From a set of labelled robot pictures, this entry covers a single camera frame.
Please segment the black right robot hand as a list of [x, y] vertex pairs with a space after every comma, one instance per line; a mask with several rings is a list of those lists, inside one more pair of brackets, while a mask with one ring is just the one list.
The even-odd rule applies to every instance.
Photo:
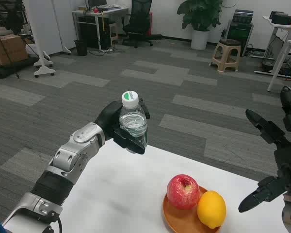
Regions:
[[[282, 109], [285, 112], [283, 122], [288, 132], [291, 132], [291, 88], [284, 86], [280, 92]], [[252, 110], [245, 111], [251, 124], [259, 129], [260, 136], [268, 143], [274, 143], [275, 162], [277, 164], [277, 177], [269, 176], [258, 183], [258, 188], [248, 195], [239, 205], [240, 213], [249, 211], [262, 202], [271, 202], [285, 192], [291, 194], [291, 141], [272, 121], [267, 121]]]

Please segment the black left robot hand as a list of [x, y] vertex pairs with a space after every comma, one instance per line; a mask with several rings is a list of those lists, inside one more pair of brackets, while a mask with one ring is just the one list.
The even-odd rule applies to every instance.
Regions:
[[129, 98], [113, 101], [98, 115], [95, 123], [103, 130], [105, 139], [113, 139], [131, 153], [144, 154], [147, 147], [147, 120], [150, 113], [143, 99]]

